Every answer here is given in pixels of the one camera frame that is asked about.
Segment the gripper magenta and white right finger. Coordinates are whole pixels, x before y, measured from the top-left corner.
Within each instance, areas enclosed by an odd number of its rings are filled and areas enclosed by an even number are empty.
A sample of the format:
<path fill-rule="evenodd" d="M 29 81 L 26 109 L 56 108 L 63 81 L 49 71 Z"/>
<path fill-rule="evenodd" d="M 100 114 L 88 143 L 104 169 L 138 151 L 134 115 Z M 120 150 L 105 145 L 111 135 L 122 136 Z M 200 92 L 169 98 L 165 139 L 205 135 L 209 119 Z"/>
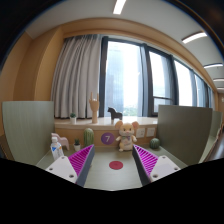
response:
<path fill-rule="evenodd" d="M 143 186 L 180 170 L 167 156 L 157 156 L 138 145 L 133 146 L 132 154 Z"/>

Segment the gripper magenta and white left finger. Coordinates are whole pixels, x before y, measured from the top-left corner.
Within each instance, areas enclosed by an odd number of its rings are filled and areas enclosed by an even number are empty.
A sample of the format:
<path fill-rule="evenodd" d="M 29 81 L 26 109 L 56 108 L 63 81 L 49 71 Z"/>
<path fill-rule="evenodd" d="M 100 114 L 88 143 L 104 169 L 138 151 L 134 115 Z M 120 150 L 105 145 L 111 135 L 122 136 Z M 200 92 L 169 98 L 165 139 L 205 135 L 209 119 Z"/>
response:
<path fill-rule="evenodd" d="M 61 156 L 46 171 L 83 187 L 95 155 L 95 146 L 87 146 L 78 152 Z"/>

